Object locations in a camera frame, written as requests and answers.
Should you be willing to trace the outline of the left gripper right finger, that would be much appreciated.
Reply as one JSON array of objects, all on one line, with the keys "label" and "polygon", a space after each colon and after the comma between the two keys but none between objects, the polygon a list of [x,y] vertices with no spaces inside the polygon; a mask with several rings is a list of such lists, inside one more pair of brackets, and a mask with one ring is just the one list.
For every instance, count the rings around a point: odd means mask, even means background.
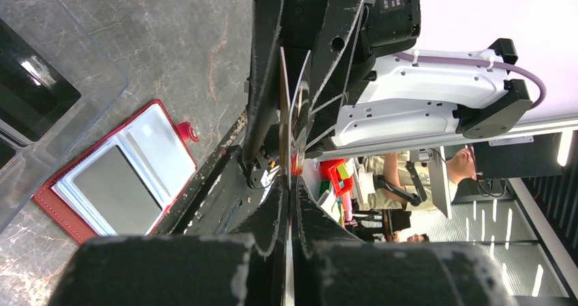
[{"label": "left gripper right finger", "polygon": [[291,185],[297,305],[514,305],[500,268],[464,243],[367,243]]}]

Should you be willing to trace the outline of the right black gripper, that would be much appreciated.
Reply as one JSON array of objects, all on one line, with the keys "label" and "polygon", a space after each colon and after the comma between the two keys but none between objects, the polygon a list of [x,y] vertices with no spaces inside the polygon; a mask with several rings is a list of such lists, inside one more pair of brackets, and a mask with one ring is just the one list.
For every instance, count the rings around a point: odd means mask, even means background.
[{"label": "right black gripper", "polygon": [[255,162],[279,102],[279,36],[308,55],[308,136],[314,104],[361,40],[363,55],[405,51],[421,34],[421,0],[253,0],[252,47],[243,161]]}]

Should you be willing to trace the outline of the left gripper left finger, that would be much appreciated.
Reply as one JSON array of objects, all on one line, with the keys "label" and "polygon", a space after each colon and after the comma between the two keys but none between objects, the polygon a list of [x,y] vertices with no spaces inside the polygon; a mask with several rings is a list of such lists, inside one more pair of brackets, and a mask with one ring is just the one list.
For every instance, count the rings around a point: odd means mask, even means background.
[{"label": "left gripper left finger", "polygon": [[286,178],[232,232],[94,238],[72,256],[50,305],[282,305]]}]

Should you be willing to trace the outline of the red leather card holder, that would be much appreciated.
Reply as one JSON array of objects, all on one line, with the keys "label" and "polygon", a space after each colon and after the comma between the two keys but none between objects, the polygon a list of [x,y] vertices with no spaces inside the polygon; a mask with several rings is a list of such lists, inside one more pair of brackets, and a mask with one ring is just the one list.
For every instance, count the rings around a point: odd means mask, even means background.
[{"label": "red leather card holder", "polygon": [[33,201],[79,244],[96,236],[150,235],[197,172],[188,121],[175,123],[161,100],[50,177]]}]

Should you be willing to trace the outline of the clear box with black cards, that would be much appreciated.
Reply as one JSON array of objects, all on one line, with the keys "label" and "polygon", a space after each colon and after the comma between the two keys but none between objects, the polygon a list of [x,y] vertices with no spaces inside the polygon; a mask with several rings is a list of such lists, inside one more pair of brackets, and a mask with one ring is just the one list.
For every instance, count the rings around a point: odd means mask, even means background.
[{"label": "clear box with black cards", "polygon": [[60,0],[1,0],[1,227],[126,89]]}]

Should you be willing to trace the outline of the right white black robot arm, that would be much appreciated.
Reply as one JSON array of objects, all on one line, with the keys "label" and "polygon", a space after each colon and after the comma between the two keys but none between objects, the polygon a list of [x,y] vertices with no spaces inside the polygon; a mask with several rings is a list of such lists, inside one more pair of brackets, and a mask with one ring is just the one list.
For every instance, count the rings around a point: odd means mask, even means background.
[{"label": "right white black robot arm", "polygon": [[513,42],[417,50],[420,0],[253,0],[242,160],[489,140],[536,107]]}]

